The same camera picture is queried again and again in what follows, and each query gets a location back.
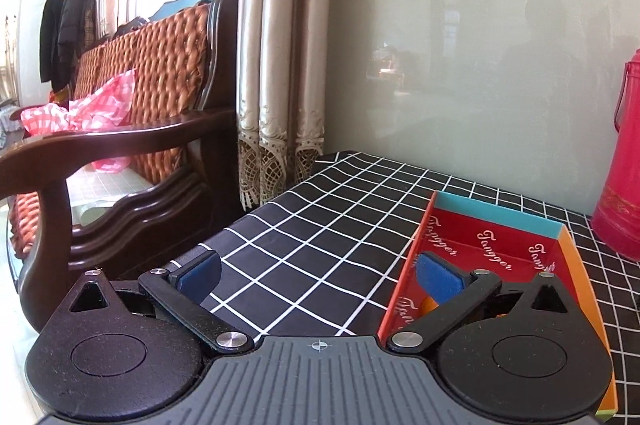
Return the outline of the beige lace curtain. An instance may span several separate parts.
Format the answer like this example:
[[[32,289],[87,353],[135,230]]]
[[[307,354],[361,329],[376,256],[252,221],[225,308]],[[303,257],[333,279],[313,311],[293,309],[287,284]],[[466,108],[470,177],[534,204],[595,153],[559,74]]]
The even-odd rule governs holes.
[[[330,0],[239,0],[240,201],[251,210],[305,180],[322,154]]]

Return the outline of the black white grid tablecloth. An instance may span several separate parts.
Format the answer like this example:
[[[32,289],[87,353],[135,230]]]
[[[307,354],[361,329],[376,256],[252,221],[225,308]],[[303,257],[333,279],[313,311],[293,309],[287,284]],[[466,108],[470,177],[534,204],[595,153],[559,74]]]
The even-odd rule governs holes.
[[[378,329],[436,191],[563,223],[584,260],[612,350],[617,424],[639,419],[639,266],[587,216],[520,193],[363,152],[320,157],[312,176],[209,237],[222,263],[204,308],[244,333],[332,336]]]

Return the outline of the pink checkered plastic bag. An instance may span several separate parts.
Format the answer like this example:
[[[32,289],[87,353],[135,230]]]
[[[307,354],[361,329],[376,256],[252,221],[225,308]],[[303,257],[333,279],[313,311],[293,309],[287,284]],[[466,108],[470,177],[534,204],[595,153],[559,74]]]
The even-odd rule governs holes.
[[[68,107],[48,103],[26,108],[20,115],[22,125],[31,136],[116,129],[129,120],[136,78],[136,70],[127,70]]]

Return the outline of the small orange tangerine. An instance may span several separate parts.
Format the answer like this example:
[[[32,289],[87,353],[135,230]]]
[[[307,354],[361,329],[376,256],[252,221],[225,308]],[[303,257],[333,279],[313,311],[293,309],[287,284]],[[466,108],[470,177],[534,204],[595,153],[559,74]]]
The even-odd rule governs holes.
[[[438,304],[436,303],[436,301],[434,301],[432,297],[426,296],[420,306],[420,315],[427,315],[428,312],[433,311],[437,307]]]

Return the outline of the red paper tray box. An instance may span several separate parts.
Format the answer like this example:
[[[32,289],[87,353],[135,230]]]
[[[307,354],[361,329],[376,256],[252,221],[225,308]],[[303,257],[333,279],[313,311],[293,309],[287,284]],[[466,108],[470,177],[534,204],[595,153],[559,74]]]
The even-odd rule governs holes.
[[[424,353],[387,350],[376,366],[379,416],[391,424],[591,424],[615,414],[608,338],[566,226],[439,192],[398,283],[428,252],[463,271],[495,272],[502,287]]]

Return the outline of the dark wooden sofa frame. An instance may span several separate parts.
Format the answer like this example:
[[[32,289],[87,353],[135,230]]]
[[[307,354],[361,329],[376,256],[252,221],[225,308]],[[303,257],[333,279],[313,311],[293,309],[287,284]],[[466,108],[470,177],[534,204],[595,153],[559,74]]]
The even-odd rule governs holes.
[[[81,57],[73,96],[132,76],[125,118],[27,130],[2,152],[12,277],[35,329],[86,271],[133,279],[239,217],[238,10],[239,0],[174,1],[105,39]]]

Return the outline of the black coat on stand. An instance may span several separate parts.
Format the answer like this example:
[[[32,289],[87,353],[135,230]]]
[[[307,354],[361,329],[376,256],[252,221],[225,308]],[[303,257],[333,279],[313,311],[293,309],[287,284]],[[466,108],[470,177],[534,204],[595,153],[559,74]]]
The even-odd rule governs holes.
[[[75,78],[80,56],[96,39],[96,0],[46,0],[39,39],[40,81],[59,93]]]

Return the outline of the orange woven sofa back cushion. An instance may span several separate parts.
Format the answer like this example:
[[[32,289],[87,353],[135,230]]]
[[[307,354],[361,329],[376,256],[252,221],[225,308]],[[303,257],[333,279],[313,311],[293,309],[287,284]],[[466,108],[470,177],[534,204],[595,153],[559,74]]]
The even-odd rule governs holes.
[[[96,92],[116,75],[136,70],[136,90],[124,126],[190,111],[205,80],[208,11],[209,3],[203,1],[85,52],[72,101]]]

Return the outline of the white seat cushion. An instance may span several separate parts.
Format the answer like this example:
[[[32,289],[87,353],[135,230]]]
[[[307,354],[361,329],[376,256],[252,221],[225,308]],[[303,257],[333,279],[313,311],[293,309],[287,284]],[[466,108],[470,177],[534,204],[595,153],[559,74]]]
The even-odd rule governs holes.
[[[90,165],[68,177],[66,184],[73,224],[81,227],[94,223],[121,198],[152,186],[131,168],[105,172]]]

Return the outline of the red thermos jug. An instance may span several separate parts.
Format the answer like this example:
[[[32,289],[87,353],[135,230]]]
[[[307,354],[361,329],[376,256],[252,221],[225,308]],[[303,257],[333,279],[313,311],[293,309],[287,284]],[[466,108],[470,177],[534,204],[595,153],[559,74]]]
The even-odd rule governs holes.
[[[612,251],[639,260],[639,50],[625,64],[614,113],[617,142],[591,226]]]

